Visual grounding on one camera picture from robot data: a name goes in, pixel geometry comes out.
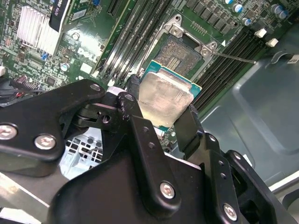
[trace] label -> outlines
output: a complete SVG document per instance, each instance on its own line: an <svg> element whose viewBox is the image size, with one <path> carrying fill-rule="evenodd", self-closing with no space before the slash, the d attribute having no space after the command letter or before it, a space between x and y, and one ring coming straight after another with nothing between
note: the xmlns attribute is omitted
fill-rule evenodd
<svg viewBox="0 0 299 224"><path fill-rule="evenodd" d="M71 0L56 0L53 5L49 25L57 32L60 32L62 29L62 24L70 1Z"/></svg>
<svg viewBox="0 0 299 224"><path fill-rule="evenodd" d="M80 11L80 12L76 12L74 13L73 17L72 17L72 21L76 20L76 19L79 19L81 18L82 16L85 16L85 13L86 13L86 9Z"/></svg>
<svg viewBox="0 0 299 224"><path fill-rule="evenodd" d="M288 64L295 64L297 61L299 61L299 55L294 55Z"/></svg>

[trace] chip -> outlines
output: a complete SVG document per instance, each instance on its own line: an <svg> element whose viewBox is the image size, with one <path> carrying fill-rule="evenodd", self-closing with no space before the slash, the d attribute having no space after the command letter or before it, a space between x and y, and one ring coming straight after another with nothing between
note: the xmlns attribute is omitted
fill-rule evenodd
<svg viewBox="0 0 299 224"><path fill-rule="evenodd" d="M224 24L225 24L225 22L223 20L219 20L218 22L216 22L216 24L214 25L214 27L217 30L221 30L221 28L223 27Z"/></svg>
<svg viewBox="0 0 299 224"><path fill-rule="evenodd" d="M267 15L268 15L268 13L266 10L262 11L261 17L265 18Z"/></svg>
<svg viewBox="0 0 299 224"><path fill-rule="evenodd" d="M218 17L215 14L212 14L210 19L208 20L208 23L214 24L217 21Z"/></svg>
<svg viewBox="0 0 299 224"><path fill-rule="evenodd" d="M47 80L46 80L46 84L48 84L49 86L54 86L56 80L50 76L47 77Z"/></svg>
<svg viewBox="0 0 299 224"><path fill-rule="evenodd" d="M246 17L249 18L249 19L251 19L253 16L254 16L254 12L251 11L251 10L249 10L249 11L247 12L247 14L246 14Z"/></svg>
<svg viewBox="0 0 299 224"><path fill-rule="evenodd" d="M198 5L195 7L194 11L196 12L196 14L200 14L201 11L204 9L204 5L202 3L198 3Z"/></svg>
<svg viewBox="0 0 299 224"><path fill-rule="evenodd" d="M219 12L220 8L217 6L215 9L214 9L214 12L217 13Z"/></svg>
<svg viewBox="0 0 299 224"><path fill-rule="evenodd" d="M209 17L210 14L211 14L211 10L208 9L208 8L206 8L206 9L202 12L202 14L201 14L200 16L201 16L201 18L203 18L204 20L206 20L206 19Z"/></svg>
<svg viewBox="0 0 299 224"><path fill-rule="evenodd" d="M258 5L254 5L254 6L252 7L252 10L255 11L255 10L257 10L257 8L258 8Z"/></svg>
<svg viewBox="0 0 299 224"><path fill-rule="evenodd" d="M230 26L229 26L229 25L225 25L225 26L223 27L223 29L221 30L221 32L222 32L223 34L227 34L229 31L230 31Z"/></svg>
<svg viewBox="0 0 299 224"><path fill-rule="evenodd" d="M226 13L222 13L220 17L224 19L226 15L227 15Z"/></svg>
<svg viewBox="0 0 299 224"><path fill-rule="evenodd" d="M190 9L193 9L196 3L197 3L197 0L189 0L186 3L186 6L189 7Z"/></svg>
<svg viewBox="0 0 299 224"><path fill-rule="evenodd" d="M209 1L209 3L207 4L207 6L210 8L213 5L213 1Z"/></svg>

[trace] integrated circuit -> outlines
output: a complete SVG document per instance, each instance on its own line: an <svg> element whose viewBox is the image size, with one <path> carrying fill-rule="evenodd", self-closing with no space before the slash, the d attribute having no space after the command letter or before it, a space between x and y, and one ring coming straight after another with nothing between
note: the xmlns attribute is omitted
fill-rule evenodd
<svg viewBox="0 0 299 224"><path fill-rule="evenodd" d="M189 0L187 3L186 3L186 6L188 6L190 9L193 9L194 6L196 5L197 3L197 0Z"/></svg>
<svg viewBox="0 0 299 224"><path fill-rule="evenodd" d="M190 70L202 59L201 55L180 42L176 37L170 36L154 60L162 66L176 73L186 76Z"/></svg>
<svg viewBox="0 0 299 224"><path fill-rule="evenodd" d="M205 8L205 6L202 3L198 3L195 7L194 11L197 15L200 15L201 11Z"/></svg>
<svg viewBox="0 0 299 224"><path fill-rule="evenodd" d="M227 34L229 31L230 31L230 26L229 26L229 25L225 25L225 26L222 28L222 30L221 30L221 32L222 32L223 34Z"/></svg>
<svg viewBox="0 0 299 224"><path fill-rule="evenodd" d="M225 24L225 22L223 20L218 20L218 22L214 25L214 27L217 30L220 30L223 27L224 24Z"/></svg>
<svg viewBox="0 0 299 224"><path fill-rule="evenodd" d="M47 77L47 80L46 80L46 84L48 84L49 86L54 86L56 80L50 76Z"/></svg>
<svg viewBox="0 0 299 224"><path fill-rule="evenodd" d="M218 19L218 16L216 16L215 14L212 14L211 17L208 19L208 23L210 24L214 24Z"/></svg>
<svg viewBox="0 0 299 224"><path fill-rule="evenodd" d="M208 9L208 8L206 8L206 9L202 12L202 14L201 14L200 16L201 16L201 18L203 18L204 20L206 20L206 19L209 17L210 14L211 14L211 10Z"/></svg>

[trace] blue capacitor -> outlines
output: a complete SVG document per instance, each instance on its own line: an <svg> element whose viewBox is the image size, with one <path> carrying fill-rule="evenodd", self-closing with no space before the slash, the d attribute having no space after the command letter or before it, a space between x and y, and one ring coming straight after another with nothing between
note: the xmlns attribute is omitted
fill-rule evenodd
<svg viewBox="0 0 299 224"><path fill-rule="evenodd" d="M228 5L228 4L232 4L233 0L223 0L223 3Z"/></svg>
<svg viewBox="0 0 299 224"><path fill-rule="evenodd" d="M274 4L271 6L270 11L274 14L280 14L283 11L283 8L278 4Z"/></svg>
<svg viewBox="0 0 299 224"><path fill-rule="evenodd" d="M251 19L243 18L242 23L244 26L248 27L251 25Z"/></svg>
<svg viewBox="0 0 299 224"><path fill-rule="evenodd" d="M240 13L243 10L243 6L241 4L234 4L233 5L233 12Z"/></svg>
<svg viewBox="0 0 299 224"><path fill-rule="evenodd" d="M289 12L286 11L286 10L282 11L279 14L276 14L276 17L279 18L279 19L281 19L281 20L285 19L288 16L289 16Z"/></svg>

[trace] capacitor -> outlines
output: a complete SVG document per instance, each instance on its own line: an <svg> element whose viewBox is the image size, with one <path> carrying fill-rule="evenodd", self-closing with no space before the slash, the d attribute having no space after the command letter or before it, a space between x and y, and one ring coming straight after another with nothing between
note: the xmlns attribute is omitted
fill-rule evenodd
<svg viewBox="0 0 299 224"><path fill-rule="evenodd" d="M70 68L70 65L68 63L63 63L60 65L61 71L67 71Z"/></svg>
<svg viewBox="0 0 299 224"><path fill-rule="evenodd" d="M228 4L232 4L233 0L223 0L223 3L228 5Z"/></svg>
<svg viewBox="0 0 299 224"><path fill-rule="evenodd" d="M79 40L80 35L78 33L73 33L72 38L77 41Z"/></svg>
<svg viewBox="0 0 299 224"><path fill-rule="evenodd" d="M289 15L289 12L286 11L286 10L284 10L284 11L282 11L281 13L276 14L276 17L279 18L279 19L281 19L281 20L283 20L283 19L285 19L286 17L288 17L288 15Z"/></svg>
<svg viewBox="0 0 299 224"><path fill-rule="evenodd" d="M283 8L278 4L274 4L271 6L270 11L274 14L280 14L283 11Z"/></svg>
<svg viewBox="0 0 299 224"><path fill-rule="evenodd" d="M243 10L243 6L241 4L234 4L233 5L233 12L240 13Z"/></svg>
<svg viewBox="0 0 299 224"><path fill-rule="evenodd" d="M22 75L21 77L17 78L16 82L23 84L24 82L27 81L27 76L26 75Z"/></svg>
<svg viewBox="0 0 299 224"><path fill-rule="evenodd" d="M243 18L242 23L244 26L250 26L251 25L251 19Z"/></svg>

